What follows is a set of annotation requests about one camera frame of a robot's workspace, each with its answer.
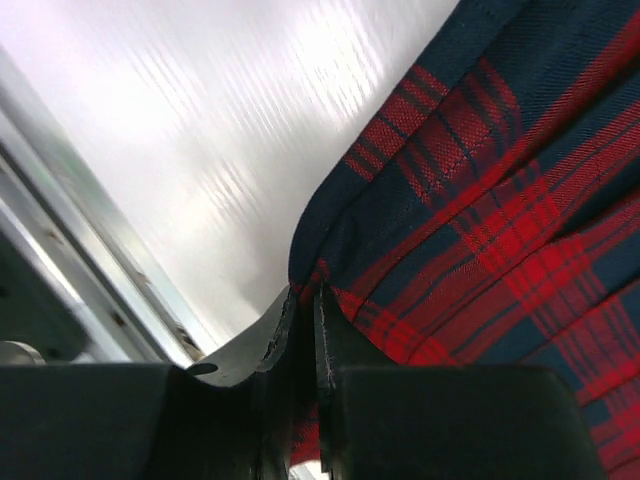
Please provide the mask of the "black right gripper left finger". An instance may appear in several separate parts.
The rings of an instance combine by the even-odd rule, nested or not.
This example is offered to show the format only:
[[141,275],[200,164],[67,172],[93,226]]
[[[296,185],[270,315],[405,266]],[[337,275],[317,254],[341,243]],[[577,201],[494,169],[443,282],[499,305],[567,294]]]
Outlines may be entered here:
[[1,369],[5,479],[284,479],[297,303],[189,368],[169,363]]

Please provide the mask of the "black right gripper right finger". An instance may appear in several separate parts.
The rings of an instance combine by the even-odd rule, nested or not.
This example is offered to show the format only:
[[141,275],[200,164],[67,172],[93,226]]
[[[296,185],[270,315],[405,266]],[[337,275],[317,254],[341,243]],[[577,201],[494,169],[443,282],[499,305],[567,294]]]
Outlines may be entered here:
[[538,367],[400,365],[333,292],[314,300],[321,465],[333,479],[602,479],[576,399]]

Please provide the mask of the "red black plaid skirt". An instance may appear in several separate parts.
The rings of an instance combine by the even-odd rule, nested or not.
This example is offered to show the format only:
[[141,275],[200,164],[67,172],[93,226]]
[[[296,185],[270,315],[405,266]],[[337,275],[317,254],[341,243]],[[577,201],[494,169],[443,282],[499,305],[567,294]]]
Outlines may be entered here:
[[639,475],[639,5],[461,1],[313,195],[288,267],[401,364],[523,363]]

